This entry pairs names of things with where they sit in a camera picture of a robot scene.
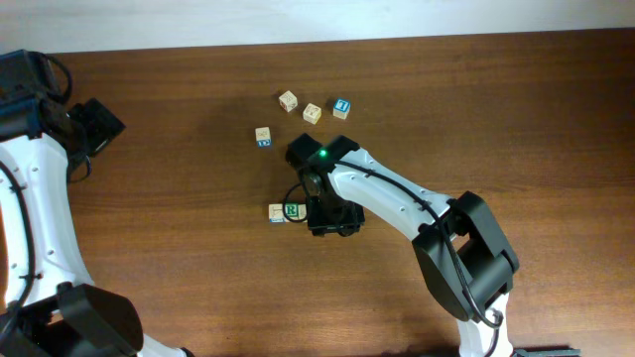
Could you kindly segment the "green letter R block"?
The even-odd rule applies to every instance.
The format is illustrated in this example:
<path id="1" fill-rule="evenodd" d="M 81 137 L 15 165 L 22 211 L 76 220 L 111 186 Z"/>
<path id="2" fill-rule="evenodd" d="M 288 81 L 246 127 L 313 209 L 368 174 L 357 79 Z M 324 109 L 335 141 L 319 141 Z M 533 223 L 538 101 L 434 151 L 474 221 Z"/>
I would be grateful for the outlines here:
<path id="1" fill-rule="evenodd" d="M 287 203 L 284 206 L 285 218 L 292 221 L 304 221 L 307 217 L 307 206 L 303 203 Z"/>

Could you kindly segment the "blue edged wooden block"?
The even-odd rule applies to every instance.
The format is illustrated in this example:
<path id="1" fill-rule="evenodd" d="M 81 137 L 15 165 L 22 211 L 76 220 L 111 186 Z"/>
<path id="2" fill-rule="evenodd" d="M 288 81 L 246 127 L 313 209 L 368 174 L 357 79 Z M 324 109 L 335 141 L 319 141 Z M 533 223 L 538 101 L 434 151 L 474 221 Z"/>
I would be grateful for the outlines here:
<path id="1" fill-rule="evenodd" d="M 272 203 L 268 206 L 269 221 L 271 223 L 285 223 L 284 209 L 281 203 Z"/>

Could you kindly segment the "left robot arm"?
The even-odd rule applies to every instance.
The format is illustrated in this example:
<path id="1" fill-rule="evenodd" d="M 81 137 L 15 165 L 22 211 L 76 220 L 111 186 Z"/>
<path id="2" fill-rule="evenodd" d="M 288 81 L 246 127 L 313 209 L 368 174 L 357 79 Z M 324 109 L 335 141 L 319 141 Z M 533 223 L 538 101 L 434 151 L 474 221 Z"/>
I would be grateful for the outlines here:
<path id="1" fill-rule="evenodd" d="M 127 298 L 95 286 L 67 186 L 125 128 L 96 99 L 65 110 L 38 96 L 1 109 L 1 220 L 8 254 L 4 356 L 188 356 L 145 334 Z"/>

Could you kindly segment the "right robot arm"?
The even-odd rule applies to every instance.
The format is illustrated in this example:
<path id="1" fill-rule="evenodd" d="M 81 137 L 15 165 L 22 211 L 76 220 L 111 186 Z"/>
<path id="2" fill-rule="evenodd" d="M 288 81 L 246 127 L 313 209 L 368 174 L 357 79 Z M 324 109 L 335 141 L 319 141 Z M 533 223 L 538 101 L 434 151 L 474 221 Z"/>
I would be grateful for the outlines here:
<path id="1" fill-rule="evenodd" d="M 287 147 L 316 236 L 349 236 L 370 211 L 412 244 L 424 281 L 457 323 L 461 356 L 511 356 L 507 303 L 518 257 L 477 194 L 437 193 L 379 164 L 345 136 L 327 145 L 303 134 Z"/>

